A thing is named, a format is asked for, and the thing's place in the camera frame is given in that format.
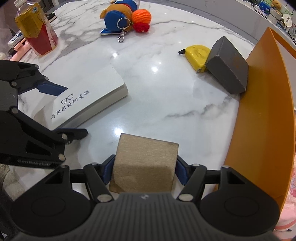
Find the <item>brown plush bear keychain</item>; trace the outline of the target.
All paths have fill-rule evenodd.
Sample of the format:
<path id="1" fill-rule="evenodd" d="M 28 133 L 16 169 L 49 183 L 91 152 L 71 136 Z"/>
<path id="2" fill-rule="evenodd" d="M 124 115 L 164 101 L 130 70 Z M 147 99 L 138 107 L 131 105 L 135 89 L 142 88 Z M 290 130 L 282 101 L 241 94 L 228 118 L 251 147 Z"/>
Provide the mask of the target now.
<path id="1" fill-rule="evenodd" d="M 132 14 L 138 9 L 135 1 L 112 1 L 100 14 L 105 27 L 100 35 L 119 35 L 117 41 L 123 43 L 125 35 L 132 29 Z"/>

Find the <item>dark grey gift box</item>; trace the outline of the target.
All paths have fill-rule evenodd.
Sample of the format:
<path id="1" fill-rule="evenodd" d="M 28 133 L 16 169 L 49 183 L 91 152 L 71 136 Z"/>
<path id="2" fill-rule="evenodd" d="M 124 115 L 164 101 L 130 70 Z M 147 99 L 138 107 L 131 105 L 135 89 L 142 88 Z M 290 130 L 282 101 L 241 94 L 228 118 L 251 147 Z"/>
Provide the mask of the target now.
<path id="1" fill-rule="evenodd" d="M 230 94 L 246 91 L 249 65 L 225 36 L 215 42 L 205 66 Z"/>

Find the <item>brown cardboard box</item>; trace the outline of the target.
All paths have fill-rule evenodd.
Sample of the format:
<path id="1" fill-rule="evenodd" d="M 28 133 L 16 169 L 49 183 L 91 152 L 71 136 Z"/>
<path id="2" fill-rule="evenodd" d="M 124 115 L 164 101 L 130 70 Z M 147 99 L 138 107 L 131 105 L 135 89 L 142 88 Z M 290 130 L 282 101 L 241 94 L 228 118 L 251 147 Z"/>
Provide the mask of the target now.
<path id="1" fill-rule="evenodd" d="M 115 193 L 170 192 L 179 144 L 122 133 L 109 190 Z"/>

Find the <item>orange storage box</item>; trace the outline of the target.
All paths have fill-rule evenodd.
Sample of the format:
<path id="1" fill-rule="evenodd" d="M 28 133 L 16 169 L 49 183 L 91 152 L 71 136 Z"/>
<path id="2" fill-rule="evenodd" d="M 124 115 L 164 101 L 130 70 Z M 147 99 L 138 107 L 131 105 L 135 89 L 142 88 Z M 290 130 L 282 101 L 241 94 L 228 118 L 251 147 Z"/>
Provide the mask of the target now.
<path id="1" fill-rule="evenodd" d="M 267 28 L 247 58 L 246 92 L 225 159 L 283 207 L 295 155 L 295 114 L 288 69 L 281 54 L 295 49 Z"/>

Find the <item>yellow tape measure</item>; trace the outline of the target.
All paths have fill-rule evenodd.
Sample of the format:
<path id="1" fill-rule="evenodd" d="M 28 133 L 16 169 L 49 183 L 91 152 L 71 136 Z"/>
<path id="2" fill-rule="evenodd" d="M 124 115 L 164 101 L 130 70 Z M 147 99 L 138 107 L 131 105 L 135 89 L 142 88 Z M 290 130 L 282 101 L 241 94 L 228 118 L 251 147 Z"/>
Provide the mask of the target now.
<path id="1" fill-rule="evenodd" d="M 203 73 L 207 70 L 206 61 L 210 54 L 210 49 L 203 45 L 192 45 L 178 52 L 179 55 L 185 55 L 187 61 L 191 64 L 196 73 Z"/>

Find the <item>orange crochet ball toy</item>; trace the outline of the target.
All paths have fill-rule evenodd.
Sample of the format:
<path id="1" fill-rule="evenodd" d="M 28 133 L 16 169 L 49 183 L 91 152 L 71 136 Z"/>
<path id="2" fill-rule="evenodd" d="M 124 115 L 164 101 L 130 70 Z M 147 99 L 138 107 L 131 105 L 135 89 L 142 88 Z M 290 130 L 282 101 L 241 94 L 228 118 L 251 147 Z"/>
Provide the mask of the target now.
<path id="1" fill-rule="evenodd" d="M 137 33 L 146 33 L 150 28 L 151 13 L 146 9 L 138 9 L 132 14 L 132 27 Z"/>

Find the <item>white glasses case box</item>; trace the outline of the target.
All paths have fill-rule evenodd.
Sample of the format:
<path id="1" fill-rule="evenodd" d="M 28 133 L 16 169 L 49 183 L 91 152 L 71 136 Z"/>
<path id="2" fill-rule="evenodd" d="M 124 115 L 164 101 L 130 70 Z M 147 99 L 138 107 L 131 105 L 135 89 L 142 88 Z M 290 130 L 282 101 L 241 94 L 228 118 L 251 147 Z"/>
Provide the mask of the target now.
<path id="1" fill-rule="evenodd" d="M 50 130 L 76 128 L 127 95 L 125 82 L 108 65 L 62 92 L 37 112 L 34 120 Z"/>

